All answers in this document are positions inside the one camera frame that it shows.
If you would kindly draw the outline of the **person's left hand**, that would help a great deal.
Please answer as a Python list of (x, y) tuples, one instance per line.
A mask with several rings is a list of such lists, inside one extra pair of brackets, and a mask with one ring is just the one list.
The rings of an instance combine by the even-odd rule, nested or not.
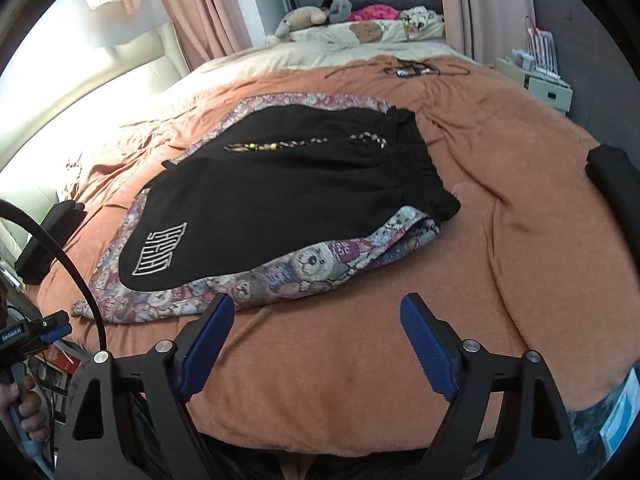
[(47, 416), (41, 411), (41, 399), (35, 393), (36, 383), (34, 378), (26, 375), (18, 384), (2, 384), (0, 388), (1, 422), (14, 442), (21, 438), (18, 436), (10, 408), (17, 407), (23, 419), (21, 425), (28, 434), (30, 440), (46, 442), (50, 430), (47, 425)]

